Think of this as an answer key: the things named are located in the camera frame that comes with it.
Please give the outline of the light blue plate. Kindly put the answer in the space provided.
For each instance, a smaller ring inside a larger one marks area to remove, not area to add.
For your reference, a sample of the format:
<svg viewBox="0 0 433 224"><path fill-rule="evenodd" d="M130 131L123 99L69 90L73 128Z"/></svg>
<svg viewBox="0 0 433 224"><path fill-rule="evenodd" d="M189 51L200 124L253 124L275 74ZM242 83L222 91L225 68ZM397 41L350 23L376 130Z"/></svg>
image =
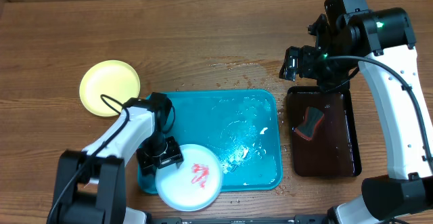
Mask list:
<svg viewBox="0 0 433 224"><path fill-rule="evenodd" d="M212 204L221 192L223 171L219 159L197 144L180 147L183 162L156 171L156 190L169 207L197 211Z"/></svg>

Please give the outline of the orange and black sponge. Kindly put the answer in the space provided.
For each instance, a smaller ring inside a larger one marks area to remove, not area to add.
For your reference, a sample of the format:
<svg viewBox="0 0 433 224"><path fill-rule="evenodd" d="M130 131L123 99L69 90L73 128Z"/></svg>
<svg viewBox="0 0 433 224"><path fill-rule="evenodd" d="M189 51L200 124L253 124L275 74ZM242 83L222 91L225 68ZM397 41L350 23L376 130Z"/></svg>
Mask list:
<svg viewBox="0 0 433 224"><path fill-rule="evenodd" d="M294 128L295 134L301 138L311 141L315 135L317 127L324 119L324 113L317 108L307 107L304 113L303 121Z"/></svg>

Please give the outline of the yellow plate with red stain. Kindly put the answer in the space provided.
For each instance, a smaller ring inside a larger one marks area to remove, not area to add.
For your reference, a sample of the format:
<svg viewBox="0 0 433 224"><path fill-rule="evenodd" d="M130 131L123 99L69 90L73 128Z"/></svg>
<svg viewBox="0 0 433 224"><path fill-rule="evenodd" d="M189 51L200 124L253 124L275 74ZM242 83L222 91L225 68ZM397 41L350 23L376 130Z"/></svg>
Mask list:
<svg viewBox="0 0 433 224"><path fill-rule="evenodd" d="M84 107L97 116L115 116L121 106L107 99L111 109L101 99L107 95L120 103L138 97L141 83L135 69L119 60L106 60L92 66L83 76L79 86L79 96Z"/></svg>

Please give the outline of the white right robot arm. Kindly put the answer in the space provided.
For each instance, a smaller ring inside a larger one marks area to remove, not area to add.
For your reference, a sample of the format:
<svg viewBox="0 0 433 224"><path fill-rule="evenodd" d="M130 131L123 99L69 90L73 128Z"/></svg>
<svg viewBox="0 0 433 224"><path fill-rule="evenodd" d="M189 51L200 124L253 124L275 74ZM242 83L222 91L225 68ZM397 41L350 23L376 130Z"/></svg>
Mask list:
<svg viewBox="0 0 433 224"><path fill-rule="evenodd" d="M417 73L407 12L328 4L309 26L314 46L290 47L282 79L316 80L288 90L293 163L300 176L356 176L361 163L350 80L367 81L386 144L387 172L366 178L354 200L329 209L324 223L382 223L432 207L432 121Z"/></svg>

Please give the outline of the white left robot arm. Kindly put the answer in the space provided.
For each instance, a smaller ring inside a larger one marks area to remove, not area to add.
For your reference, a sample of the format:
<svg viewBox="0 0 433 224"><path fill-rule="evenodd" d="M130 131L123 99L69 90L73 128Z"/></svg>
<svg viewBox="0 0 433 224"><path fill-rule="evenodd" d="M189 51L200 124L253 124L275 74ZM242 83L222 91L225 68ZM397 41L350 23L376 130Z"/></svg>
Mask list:
<svg viewBox="0 0 433 224"><path fill-rule="evenodd" d="M60 156L47 224L150 223L143 211L127 207L125 166L136 156L140 174L153 177L159 169L181 165L180 145L167 135L175 108L165 93L152 93L130 98L118 114L95 142Z"/></svg>

